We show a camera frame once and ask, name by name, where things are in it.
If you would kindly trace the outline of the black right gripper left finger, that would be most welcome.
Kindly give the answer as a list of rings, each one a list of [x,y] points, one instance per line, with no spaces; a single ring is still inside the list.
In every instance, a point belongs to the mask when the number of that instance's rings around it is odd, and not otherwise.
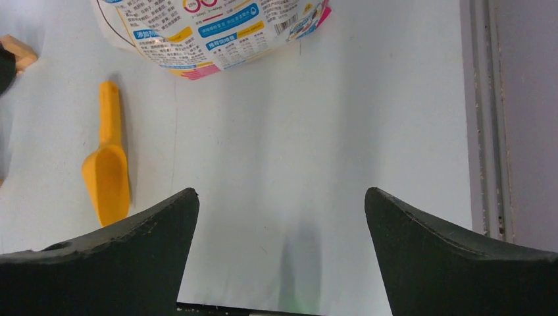
[[[88,234],[1,256],[2,315],[176,315],[200,202],[187,188]]]

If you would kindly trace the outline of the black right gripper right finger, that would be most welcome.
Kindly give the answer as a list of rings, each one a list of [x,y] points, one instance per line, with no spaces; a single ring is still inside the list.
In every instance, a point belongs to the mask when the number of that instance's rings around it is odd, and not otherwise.
[[[394,315],[556,315],[557,254],[502,242],[373,187],[365,214]]]

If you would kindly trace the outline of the yellow plastic food scoop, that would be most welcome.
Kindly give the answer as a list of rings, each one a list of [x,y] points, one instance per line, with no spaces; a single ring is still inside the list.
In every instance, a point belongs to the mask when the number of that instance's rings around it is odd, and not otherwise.
[[[99,146],[84,160],[82,176],[102,227],[128,216],[130,185],[122,146],[120,94],[111,81],[99,85]]]

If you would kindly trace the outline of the cat food bag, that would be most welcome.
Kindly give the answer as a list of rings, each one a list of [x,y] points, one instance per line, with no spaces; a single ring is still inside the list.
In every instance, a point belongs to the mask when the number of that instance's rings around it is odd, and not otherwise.
[[[314,32],[328,1],[92,1],[109,43],[188,80],[242,65]]]

